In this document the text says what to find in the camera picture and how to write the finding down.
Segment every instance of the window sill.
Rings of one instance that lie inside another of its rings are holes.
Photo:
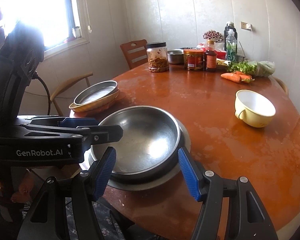
[[[85,38],[78,38],[78,39],[75,39],[73,41],[70,41],[70,42],[67,42],[67,43],[63,43],[63,44],[60,44],[59,46],[56,46],[52,49],[48,49],[44,52],[44,60],[48,59],[48,58],[51,58],[59,53],[62,53],[68,49],[71,49],[71,48],[74,48],[74,47],[77,47],[77,46],[80,46],[82,44],[87,44],[89,43],[89,41],[87,41]]]

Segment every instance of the red label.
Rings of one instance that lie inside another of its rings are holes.
[[[207,68],[216,68],[217,56],[207,55]]]
[[[202,68],[202,57],[187,57],[188,68]]]

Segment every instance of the cup handle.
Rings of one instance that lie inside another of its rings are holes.
[[[240,114],[242,114],[242,112],[243,111],[245,111],[245,109],[243,109],[239,114],[238,114],[238,112],[237,111],[235,111],[235,116],[238,118],[238,119],[240,119],[240,120],[243,120],[243,118],[242,117],[240,117]]]

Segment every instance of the dark bottle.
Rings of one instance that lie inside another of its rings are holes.
[[[217,67],[217,53],[214,51],[214,41],[207,41],[207,50],[203,58],[203,69],[208,72],[215,72]]]
[[[227,22],[227,24],[226,24],[226,27],[225,27],[225,31],[223,32],[223,37],[224,37],[224,51],[227,51],[227,44],[226,44],[226,38],[228,37],[228,35],[229,35],[229,33],[228,33],[228,31],[230,30],[230,29],[233,29],[233,31],[234,31],[234,37],[235,37],[235,39],[236,40],[238,40],[238,33],[237,33],[237,30],[235,29],[235,27],[234,27],[234,23],[233,22]],[[236,48],[235,48],[235,53],[237,54],[237,50],[238,50],[238,44],[237,44],[237,46],[236,46]]]

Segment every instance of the window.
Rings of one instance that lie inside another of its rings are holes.
[[[0,14],[0,48],[19,20],[42,31],[45,50],[81,37],[76,0],[3,0]]]

